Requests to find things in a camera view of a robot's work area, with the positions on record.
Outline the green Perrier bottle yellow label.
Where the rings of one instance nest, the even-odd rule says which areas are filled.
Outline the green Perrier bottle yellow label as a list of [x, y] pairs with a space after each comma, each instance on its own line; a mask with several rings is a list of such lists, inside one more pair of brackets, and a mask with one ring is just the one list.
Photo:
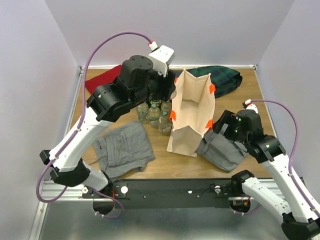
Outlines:
[[149, 106], [150, 107], [153, 104], [155, 104], [158, 108], [160, 108], [162, 103], [163, 103], [163, 101], [161, 99], [155, 98], [153, 96], [149, 98]]

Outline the clear Chang soda bottle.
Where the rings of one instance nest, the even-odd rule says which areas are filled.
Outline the clear Chang soda bottle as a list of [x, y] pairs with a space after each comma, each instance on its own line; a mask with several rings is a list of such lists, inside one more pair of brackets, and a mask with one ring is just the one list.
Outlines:
[[172, 130], [172, 122], [169, 119], [167, 111], [163, 111], [158, 119], [158, 131], [166, 136], [169, 136]]
[[149, 106], [146, 102], [141, 103], [136, 107], [137, 117], [141, 123], [146, 123], [148, 121], [147, 120], [148, 111], [149, 111]]
[[161, 104], [160, 110], [162, 112], [167, 112], [167, 114], [169, 115], [172, 111], [172, 102], [171, 101], [166, 101], [166, 102], [164, 101]]
[[157, 128], [159, 126], [160, 115], [161, 110], [159, 107], [155, 103], [151, 104], [147, 114], [148, 122], [151, 127]]

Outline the beige canvas tote bag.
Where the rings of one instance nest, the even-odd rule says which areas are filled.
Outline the beige canvas tote bag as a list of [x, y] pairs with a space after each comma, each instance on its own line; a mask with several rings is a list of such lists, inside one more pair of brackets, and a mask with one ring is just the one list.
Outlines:
[[167, 151], [196, 157], [196, 150], [207, 131], [213, 128], [216, 86], [211, 75], [196, 77], [186, 69], [175, 80]]

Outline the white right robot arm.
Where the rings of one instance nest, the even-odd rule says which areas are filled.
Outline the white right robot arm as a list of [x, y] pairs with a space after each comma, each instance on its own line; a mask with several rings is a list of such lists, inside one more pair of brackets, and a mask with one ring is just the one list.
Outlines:
[[289, 166], [290, 158], [280, 141], [264, 134], [260, 115], [252, 109], [238, 113], [225, 110], [213, 125], [219, 133], [226, 125], [223, 136], [244, 145], [250, 156], [268, 171], [283, 197], [279, 197], [248, 170], [231, 177], [230, 191], [256, 200], [281, 224], [289, 240], [313, 240], [320, 235], [320, 205], [312, 197], [295, 170]]

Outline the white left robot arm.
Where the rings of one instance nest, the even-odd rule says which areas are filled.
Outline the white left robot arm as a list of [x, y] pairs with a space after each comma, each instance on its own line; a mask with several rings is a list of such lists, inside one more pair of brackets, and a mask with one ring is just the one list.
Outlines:
[[83, 184], [101, 198], [111, 191], [106, 173], [91, 169], [82, 159], [84, 152], [98, 136], [122, 115], [145, 102], [150, 96], [168, 101], [175, 90], [175, 74], [169, 69], [173, 53], [150, 53], [147, 57], [134, 55], [121, 65], [112, 83], [97, 87], [87, 100], [85, 116], [51, 150], [43, 150], [40, 157], [52, 163], [50, 177], [54, 183], [66, 187]]

